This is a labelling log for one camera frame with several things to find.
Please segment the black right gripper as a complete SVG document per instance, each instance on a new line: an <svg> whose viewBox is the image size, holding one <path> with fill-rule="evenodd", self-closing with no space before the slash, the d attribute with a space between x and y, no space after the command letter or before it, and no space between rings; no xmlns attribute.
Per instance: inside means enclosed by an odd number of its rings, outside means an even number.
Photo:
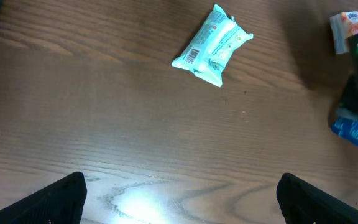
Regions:
<svg viewBox="0 0 358 224"><path fill-rule="evenodd" d="M328 124L339 118L358 121L358 84L356 77L351 75L341 94L335 99L328 116Z"/></svg>

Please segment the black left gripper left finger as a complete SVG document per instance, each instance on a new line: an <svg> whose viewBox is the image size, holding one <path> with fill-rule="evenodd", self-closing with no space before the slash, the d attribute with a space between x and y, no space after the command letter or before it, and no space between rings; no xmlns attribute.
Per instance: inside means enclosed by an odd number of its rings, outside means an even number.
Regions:
<svg viewBox="0 0 358 224"><path fill-rule="evenodd" d="M80 224L86 195L83 173L74 172L0 210L0 224Z"/></svg>

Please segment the small orange carton box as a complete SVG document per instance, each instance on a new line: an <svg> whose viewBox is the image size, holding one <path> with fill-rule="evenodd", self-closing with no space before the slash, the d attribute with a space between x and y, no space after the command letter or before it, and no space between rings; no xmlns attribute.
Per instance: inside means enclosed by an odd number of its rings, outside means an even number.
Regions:
<svg viewBox="0 0 358 224"><path fill-rule="evenodd" d="M329 18L333 33L335 53L344 54L349 51L347 39L358 34L358 11L340 12Z"/></svg>

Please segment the blue Oreo cookie pack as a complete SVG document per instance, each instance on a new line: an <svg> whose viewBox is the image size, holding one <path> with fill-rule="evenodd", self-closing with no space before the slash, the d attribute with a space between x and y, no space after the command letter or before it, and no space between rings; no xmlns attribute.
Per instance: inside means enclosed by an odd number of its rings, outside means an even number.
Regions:
<svg viewBox="0 0 358 224"><path fill-rule="evenodd" d="M329 127L333 133L358 146L358 121L339 117Z"/></svg>

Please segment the mint green wipes pack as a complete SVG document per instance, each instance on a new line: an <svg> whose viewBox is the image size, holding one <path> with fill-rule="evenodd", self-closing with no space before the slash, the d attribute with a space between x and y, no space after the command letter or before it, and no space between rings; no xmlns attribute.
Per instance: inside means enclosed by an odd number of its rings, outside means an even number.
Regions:
<svg viewBox="0 0 358 224"><path fill-rule="evenodd" d="M254 37L241 28L215 4L203 25L172 66L192 72L196 77L217 87L222 86L222 73L236 49Z"/></svg>

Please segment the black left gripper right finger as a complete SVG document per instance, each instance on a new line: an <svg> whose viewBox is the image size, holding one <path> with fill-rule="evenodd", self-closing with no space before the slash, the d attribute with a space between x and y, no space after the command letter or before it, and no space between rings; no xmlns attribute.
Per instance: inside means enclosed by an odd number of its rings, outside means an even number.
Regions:
<svg viewBox="0 0 358 224"><path fill-rule="evenodd" d="M277 200L287 224L358 224L358 210L291 173L277 185Z"/></svg>

